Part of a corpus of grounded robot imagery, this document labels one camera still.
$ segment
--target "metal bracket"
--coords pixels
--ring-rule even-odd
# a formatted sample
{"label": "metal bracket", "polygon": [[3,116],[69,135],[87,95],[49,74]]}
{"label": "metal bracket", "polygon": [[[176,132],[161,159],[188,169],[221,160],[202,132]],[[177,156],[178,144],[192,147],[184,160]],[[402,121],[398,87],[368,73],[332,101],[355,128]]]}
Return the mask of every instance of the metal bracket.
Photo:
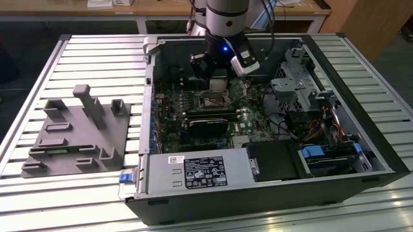
{"label": "metal bracket", "polygon": [[158,49],[158,36],[149,36],[144,39],[144,53],[145,55],[150,56],[154,54]]}

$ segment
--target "black plastic bracket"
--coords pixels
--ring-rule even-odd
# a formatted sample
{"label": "black plastic bracket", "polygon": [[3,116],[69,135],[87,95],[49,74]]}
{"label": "black plastic bracket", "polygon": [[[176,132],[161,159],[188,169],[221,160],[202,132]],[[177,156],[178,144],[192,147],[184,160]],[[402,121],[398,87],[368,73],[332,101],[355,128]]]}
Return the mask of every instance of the black plastic bracket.
{"label": "black plastic bracket", "polygon": [[336,35],[341,38],[348,38],[347,34],[343,32],[337,32]]}
{"label": "black plastic bracket", "polygon": [[63,35],[61,35],[61,37],[59,37],[59,40],[62,41],[62,40],[70,40],[73,38],[73,35],[71,34],[63,34]]}

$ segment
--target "motherboard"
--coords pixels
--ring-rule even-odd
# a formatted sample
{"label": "motherboard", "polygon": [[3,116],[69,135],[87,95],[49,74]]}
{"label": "motherboard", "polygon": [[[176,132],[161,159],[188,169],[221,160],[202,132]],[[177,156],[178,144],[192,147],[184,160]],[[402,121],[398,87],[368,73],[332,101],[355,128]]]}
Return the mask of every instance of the motherboard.
{"label": "motherboard", "polygon": [[173,87],[156,96],[162,153],[239,148],[275,139],[260,101],[263,85],[233,79],[224,90]]}

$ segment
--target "sticker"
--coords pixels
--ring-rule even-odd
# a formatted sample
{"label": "sticker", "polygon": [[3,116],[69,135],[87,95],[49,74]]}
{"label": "sticker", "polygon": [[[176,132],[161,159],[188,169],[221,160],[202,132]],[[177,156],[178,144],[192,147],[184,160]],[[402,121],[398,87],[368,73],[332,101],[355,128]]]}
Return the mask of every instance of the sticker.
{"label": "sticker", "polygon": [[222,156],[186,159],[185,170],[188,189],[201,189],[228,185],[226,166]]}
{"label": "sticker", "polygon": [[184,163],[185,159],[186,159],[185,156],[170,156],[169,163]]}
{"label": "sticker", "polygon": [[116,11],[116,15],[133,15],[134,12],[130,12],[130,11]]}

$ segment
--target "floor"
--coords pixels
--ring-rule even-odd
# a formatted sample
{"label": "floor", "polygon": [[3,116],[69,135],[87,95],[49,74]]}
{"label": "floor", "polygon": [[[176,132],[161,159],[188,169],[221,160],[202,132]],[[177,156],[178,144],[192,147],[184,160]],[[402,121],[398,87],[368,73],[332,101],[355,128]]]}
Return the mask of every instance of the floor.
{"label": "floor", "polygon": [[[21,70],[15,81],[0,84],[0,141],[15,120],[27,94],[62,34],[136,34],[134,22],[0,23],[0,42]],[[149,22],[150,33],[185,33],[186,22]],[[375,66],[413,106],[413,43],[398,36]]]}

